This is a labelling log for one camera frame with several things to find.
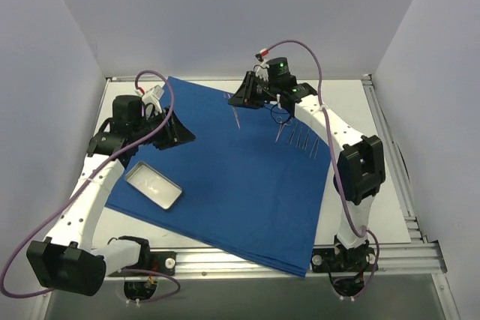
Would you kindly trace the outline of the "steel ring-handled forceps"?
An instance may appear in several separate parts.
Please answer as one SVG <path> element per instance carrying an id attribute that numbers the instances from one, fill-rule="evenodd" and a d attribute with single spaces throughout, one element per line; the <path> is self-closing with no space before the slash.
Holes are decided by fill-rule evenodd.
<path id="1" fill-rule="evenodd" d="M 229 93 L 229 92 L 224 92 L 223 93 L 223 97 L 227 100 L 231 99 L 233 97 L 233 94 L 232 93 Z M 234 106 L 231 106 L 232 108 L 232 113 L 233 113 L 233 116 L 234 116 L 234 119 L 235 119 L 235 122 L 236 122 L 236 125 L 237 125 L 237 128 L 240 129 L 241 128 L 241 125 L 240 125 L 240 121 L 239 121 L 239 114 L 238 114 L 238 111 L 237 109 L 234 107 Z"/>

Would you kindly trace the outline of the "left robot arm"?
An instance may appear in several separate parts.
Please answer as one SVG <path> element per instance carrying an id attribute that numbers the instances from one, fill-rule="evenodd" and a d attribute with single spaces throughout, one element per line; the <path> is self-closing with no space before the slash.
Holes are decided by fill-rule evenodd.
<path id="1" fill-rule="evenodd" d="M 92 247 L 107 200 L 139 147 L 166 150 L 196 138 L 170 107 L 146 107 L 137 95 L 114 99 L 111 117 L 88 144 L 70 204 L 42 241 L 29 244 L 28 262 L 44 288 L 92 296 L 110 274 L 123 270 L 144 274 L 152 269 L 145 238 L 123 235 L 101 248 Z"/>

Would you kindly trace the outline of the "steel ring-handled scissors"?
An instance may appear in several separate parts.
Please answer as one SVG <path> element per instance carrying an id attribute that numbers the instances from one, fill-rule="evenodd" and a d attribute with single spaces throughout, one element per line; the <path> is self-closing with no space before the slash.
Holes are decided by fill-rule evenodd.
<path id="1" fill-rule="evenodd" d="M 282 132 L 284 131 L 284 128 L 290 126 L 292 124 L 293 120 L 292 120 L 291 116 L 289 116 L 288 118 L 282 118 L 282 117 L 278 116 L 274 120 L 279 126 L 277 135 L 275 137 L 275 142 L 278 142 L 280 137 L 281 137 Z"/>

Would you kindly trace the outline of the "steel instrument tray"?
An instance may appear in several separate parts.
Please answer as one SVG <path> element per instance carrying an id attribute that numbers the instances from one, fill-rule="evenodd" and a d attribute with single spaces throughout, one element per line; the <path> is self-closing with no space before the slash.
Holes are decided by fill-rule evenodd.
<path id="1" fill-rule="evenodd" d="M 143 161 L 133 166 L 124 179 L 135 190 L 165 211 L 171 209 L 183 193 L 179 185 Z"/>

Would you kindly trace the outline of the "blue surgical wrap cloth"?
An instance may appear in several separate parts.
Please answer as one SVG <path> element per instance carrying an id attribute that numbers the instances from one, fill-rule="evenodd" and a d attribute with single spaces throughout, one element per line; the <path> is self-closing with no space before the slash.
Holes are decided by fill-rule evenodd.
<path id="1" fill-rule="evenodd" d="M 171 78 L 172 90 L 163 101 L 172 103 L 181 123 L 196 140 L 167 150 L 143 146 L 131 159 L 143 161 L 182 188 L 165 211 L 119 180 L 107 206 L 138 220 L 201 241 L 260 265 L 295 271 L 309 267 L 330 154 L 302 127 L 301 147 L 287 144 L 292 126 L 283 130 L 269 112 L 237 109 L 238 129 L 231 106 L 217 89 Z"/>

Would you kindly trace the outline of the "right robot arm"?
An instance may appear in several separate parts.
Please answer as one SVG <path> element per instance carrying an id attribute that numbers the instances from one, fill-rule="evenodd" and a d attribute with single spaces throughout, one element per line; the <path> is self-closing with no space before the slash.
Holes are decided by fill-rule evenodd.
<path id="1" fill-rule="evenodd" d="M 247 71 L 228 103 L 246 109 L 275 103 L 328 145 L 333 182 L 343 208 L 335 236 L 341 245 L 334 249 L 333 260 L 344 270 L 356 265 L 360 260 L 358 248 L 370 237 L 372 204 L 386 180 L 380 138 L 366 136 L 346 123 L 323 102 L 319 86 L 297 81 L 285 58 L 263 61 Z"/>

